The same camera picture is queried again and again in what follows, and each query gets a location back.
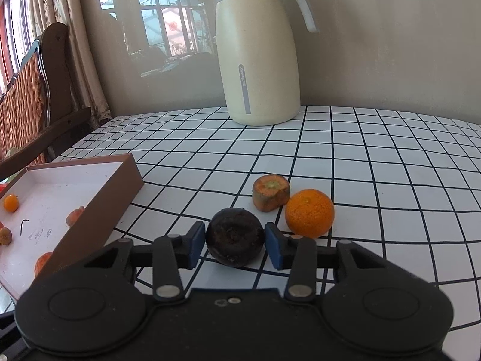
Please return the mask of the white black grid tablecloth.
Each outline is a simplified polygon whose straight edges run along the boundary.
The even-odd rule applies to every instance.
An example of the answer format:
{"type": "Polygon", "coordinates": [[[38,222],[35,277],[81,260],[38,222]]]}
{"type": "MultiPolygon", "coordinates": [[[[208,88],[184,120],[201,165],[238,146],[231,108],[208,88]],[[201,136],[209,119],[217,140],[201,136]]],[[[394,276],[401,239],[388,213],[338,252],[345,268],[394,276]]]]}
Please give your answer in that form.
{"type": "Polygon", "coordinates": [[[222,108],[119,116],[61,161],[131,153],[144,185],[114,233],[144,244],[227,205],[253,210],[256,178],[281,174],[336,207],[332,246],[350,238],[438,285],[454,306],[443,345],[480,357],[480,127],[369,108],[304,106],[292,121],[243,127],[222,108]]]}

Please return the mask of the dark rotten round fruit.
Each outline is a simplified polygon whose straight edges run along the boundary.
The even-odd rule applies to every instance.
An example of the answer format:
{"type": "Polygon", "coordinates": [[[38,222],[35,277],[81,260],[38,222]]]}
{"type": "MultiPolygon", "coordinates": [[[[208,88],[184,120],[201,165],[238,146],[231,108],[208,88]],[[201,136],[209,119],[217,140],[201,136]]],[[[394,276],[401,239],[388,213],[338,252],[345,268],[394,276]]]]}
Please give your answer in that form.
{"type": "Polygon", "coordinates": [[[228,267],[250,264],[262,250],[265,231],[251,212],[240,208],[222,209],[212,217],[205,232],[209,253],[228,267]]]}

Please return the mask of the carrot chunk dark rim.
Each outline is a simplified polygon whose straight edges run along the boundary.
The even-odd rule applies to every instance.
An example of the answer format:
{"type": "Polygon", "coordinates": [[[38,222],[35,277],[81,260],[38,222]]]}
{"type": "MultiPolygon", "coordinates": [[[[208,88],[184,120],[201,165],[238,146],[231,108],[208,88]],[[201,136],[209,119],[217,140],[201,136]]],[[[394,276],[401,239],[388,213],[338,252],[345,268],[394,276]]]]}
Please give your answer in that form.
{"type": "Polygon", "coordinates": [[[0,229],[0,245],[10,245],[12,242],[12,233],[8,227],[0,229]]]}

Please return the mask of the large tangerine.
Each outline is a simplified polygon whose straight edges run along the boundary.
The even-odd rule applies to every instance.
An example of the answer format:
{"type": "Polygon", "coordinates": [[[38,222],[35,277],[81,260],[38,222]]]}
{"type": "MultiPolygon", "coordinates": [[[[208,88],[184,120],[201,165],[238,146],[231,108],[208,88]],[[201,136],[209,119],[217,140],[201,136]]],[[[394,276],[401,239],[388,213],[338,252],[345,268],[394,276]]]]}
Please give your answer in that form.
{"type": "Polygon", "coordinates": [[[50,259],[51,255],[52,255],[52,252],[47,252],[47,253],[44,253],[43,255],[41,255],[38,258],[38,260],[36,261],[36,263],[34,265],[34,277],[35,278],[37,278],[38,275],[41,273],[42,269],[44,268],[44,266],[46,265],[46,263],[50,259]]]}

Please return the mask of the brown cardboard box tray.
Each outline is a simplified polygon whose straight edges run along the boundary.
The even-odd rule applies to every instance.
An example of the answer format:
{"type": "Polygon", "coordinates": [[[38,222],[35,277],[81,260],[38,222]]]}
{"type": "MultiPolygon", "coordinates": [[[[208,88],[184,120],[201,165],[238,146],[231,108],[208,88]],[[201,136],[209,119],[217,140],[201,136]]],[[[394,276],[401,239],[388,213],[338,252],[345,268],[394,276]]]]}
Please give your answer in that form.
{"type": "Polygon", "coordinates": [[[33,282],[105,245],[143,186],[132,154],[29,166],[1,192],[11,242],[1,248],[1,286],[13,300],[33,282]]]}

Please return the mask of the window with red frame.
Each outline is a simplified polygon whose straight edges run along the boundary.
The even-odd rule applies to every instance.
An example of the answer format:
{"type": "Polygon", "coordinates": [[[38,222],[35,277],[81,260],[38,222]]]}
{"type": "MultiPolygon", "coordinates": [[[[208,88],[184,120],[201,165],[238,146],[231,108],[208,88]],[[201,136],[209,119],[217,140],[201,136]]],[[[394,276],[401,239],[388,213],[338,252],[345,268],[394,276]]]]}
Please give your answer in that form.
{"type": "Polygon", "coordinates": [[[1,90],[20,71],[31,46],[27,0],[1,0],[1,90]]]}

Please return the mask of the orange carrot piece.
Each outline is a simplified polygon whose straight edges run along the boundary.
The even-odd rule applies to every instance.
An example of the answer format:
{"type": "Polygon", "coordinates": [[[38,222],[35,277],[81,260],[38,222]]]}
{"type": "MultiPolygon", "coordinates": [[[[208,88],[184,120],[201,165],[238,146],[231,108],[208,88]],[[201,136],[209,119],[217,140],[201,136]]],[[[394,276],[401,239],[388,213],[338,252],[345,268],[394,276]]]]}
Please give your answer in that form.
{"type": "Polygon", "coordinates": [[[79,206],[77,209],[74,209],[65,219],[67,226],[72,227],[83,214],[84,210],[85,207],[83,205],[79,206]]]}

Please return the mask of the cream thermos jug grey lid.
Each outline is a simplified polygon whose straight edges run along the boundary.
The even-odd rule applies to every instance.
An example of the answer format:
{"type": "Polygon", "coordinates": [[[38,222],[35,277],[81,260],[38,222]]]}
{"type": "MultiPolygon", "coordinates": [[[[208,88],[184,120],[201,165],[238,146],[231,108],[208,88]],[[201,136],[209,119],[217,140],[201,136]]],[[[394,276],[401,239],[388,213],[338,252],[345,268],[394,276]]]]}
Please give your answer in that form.
{"type": "MultiPolygon", "coordinates": [[[[318,28],[307,0],[295,0],[307,30],[318,28]]],[[[215,31],[229,116],[276,125],[300,109],[297,52],[281,0],[217,0],[215,31]]]]}

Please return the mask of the wooden chair woven back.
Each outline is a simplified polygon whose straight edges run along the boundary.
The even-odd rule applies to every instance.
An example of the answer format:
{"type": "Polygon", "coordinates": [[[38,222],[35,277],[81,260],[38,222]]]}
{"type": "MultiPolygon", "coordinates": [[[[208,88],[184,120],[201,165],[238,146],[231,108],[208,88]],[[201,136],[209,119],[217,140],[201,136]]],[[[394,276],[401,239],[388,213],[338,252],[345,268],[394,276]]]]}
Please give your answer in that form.
{"type": "Polygon", "coordinates": [[[73,97],[68,35],[65,24],[51,24],[1,96],[1,179],[54,160],[91,132],[91,109],[73,97]]]}

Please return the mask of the small orange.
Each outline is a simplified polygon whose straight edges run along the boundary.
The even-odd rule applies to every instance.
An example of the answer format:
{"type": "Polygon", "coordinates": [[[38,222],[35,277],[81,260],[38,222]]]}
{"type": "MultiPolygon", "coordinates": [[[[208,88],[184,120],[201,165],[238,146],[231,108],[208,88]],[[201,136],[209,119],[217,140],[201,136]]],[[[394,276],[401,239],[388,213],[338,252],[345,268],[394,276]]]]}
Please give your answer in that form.
{"type": "Polygon", "coordinates": [[[16,195],[9,194],[3,199],[3,207],[8,213],[15,213],[19,208],[20,202],[16,195]]]}

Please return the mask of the small carrot stub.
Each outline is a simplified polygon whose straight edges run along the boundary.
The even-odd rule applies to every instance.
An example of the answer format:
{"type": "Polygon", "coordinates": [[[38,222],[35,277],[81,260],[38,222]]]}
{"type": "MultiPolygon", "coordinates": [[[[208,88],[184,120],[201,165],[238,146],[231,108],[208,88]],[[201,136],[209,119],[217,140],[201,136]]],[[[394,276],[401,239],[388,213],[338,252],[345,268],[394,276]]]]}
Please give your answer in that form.
{"type": "Polygon", "coordinates": [[[254,206],[262,212],[271,212],[290,200],[290,183],[277,174],[264,175],[253,183],[254,206]]]}

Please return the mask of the beige floral curtain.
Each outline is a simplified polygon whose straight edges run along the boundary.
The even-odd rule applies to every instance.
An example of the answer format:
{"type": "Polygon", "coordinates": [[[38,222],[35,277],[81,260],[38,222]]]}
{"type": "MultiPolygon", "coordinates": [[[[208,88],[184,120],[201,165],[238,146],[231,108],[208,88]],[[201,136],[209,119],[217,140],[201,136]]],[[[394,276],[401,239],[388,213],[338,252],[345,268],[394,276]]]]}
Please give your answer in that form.
{"type": "Polygon", "coordinates": [[[92,126],[99,127],[112,119],[91,53],[80,0],[27,0],[32,33],[41,34],[49,25],[68,27],[69,69],[72,74],[76,106],[90,107],[92,126]]]}

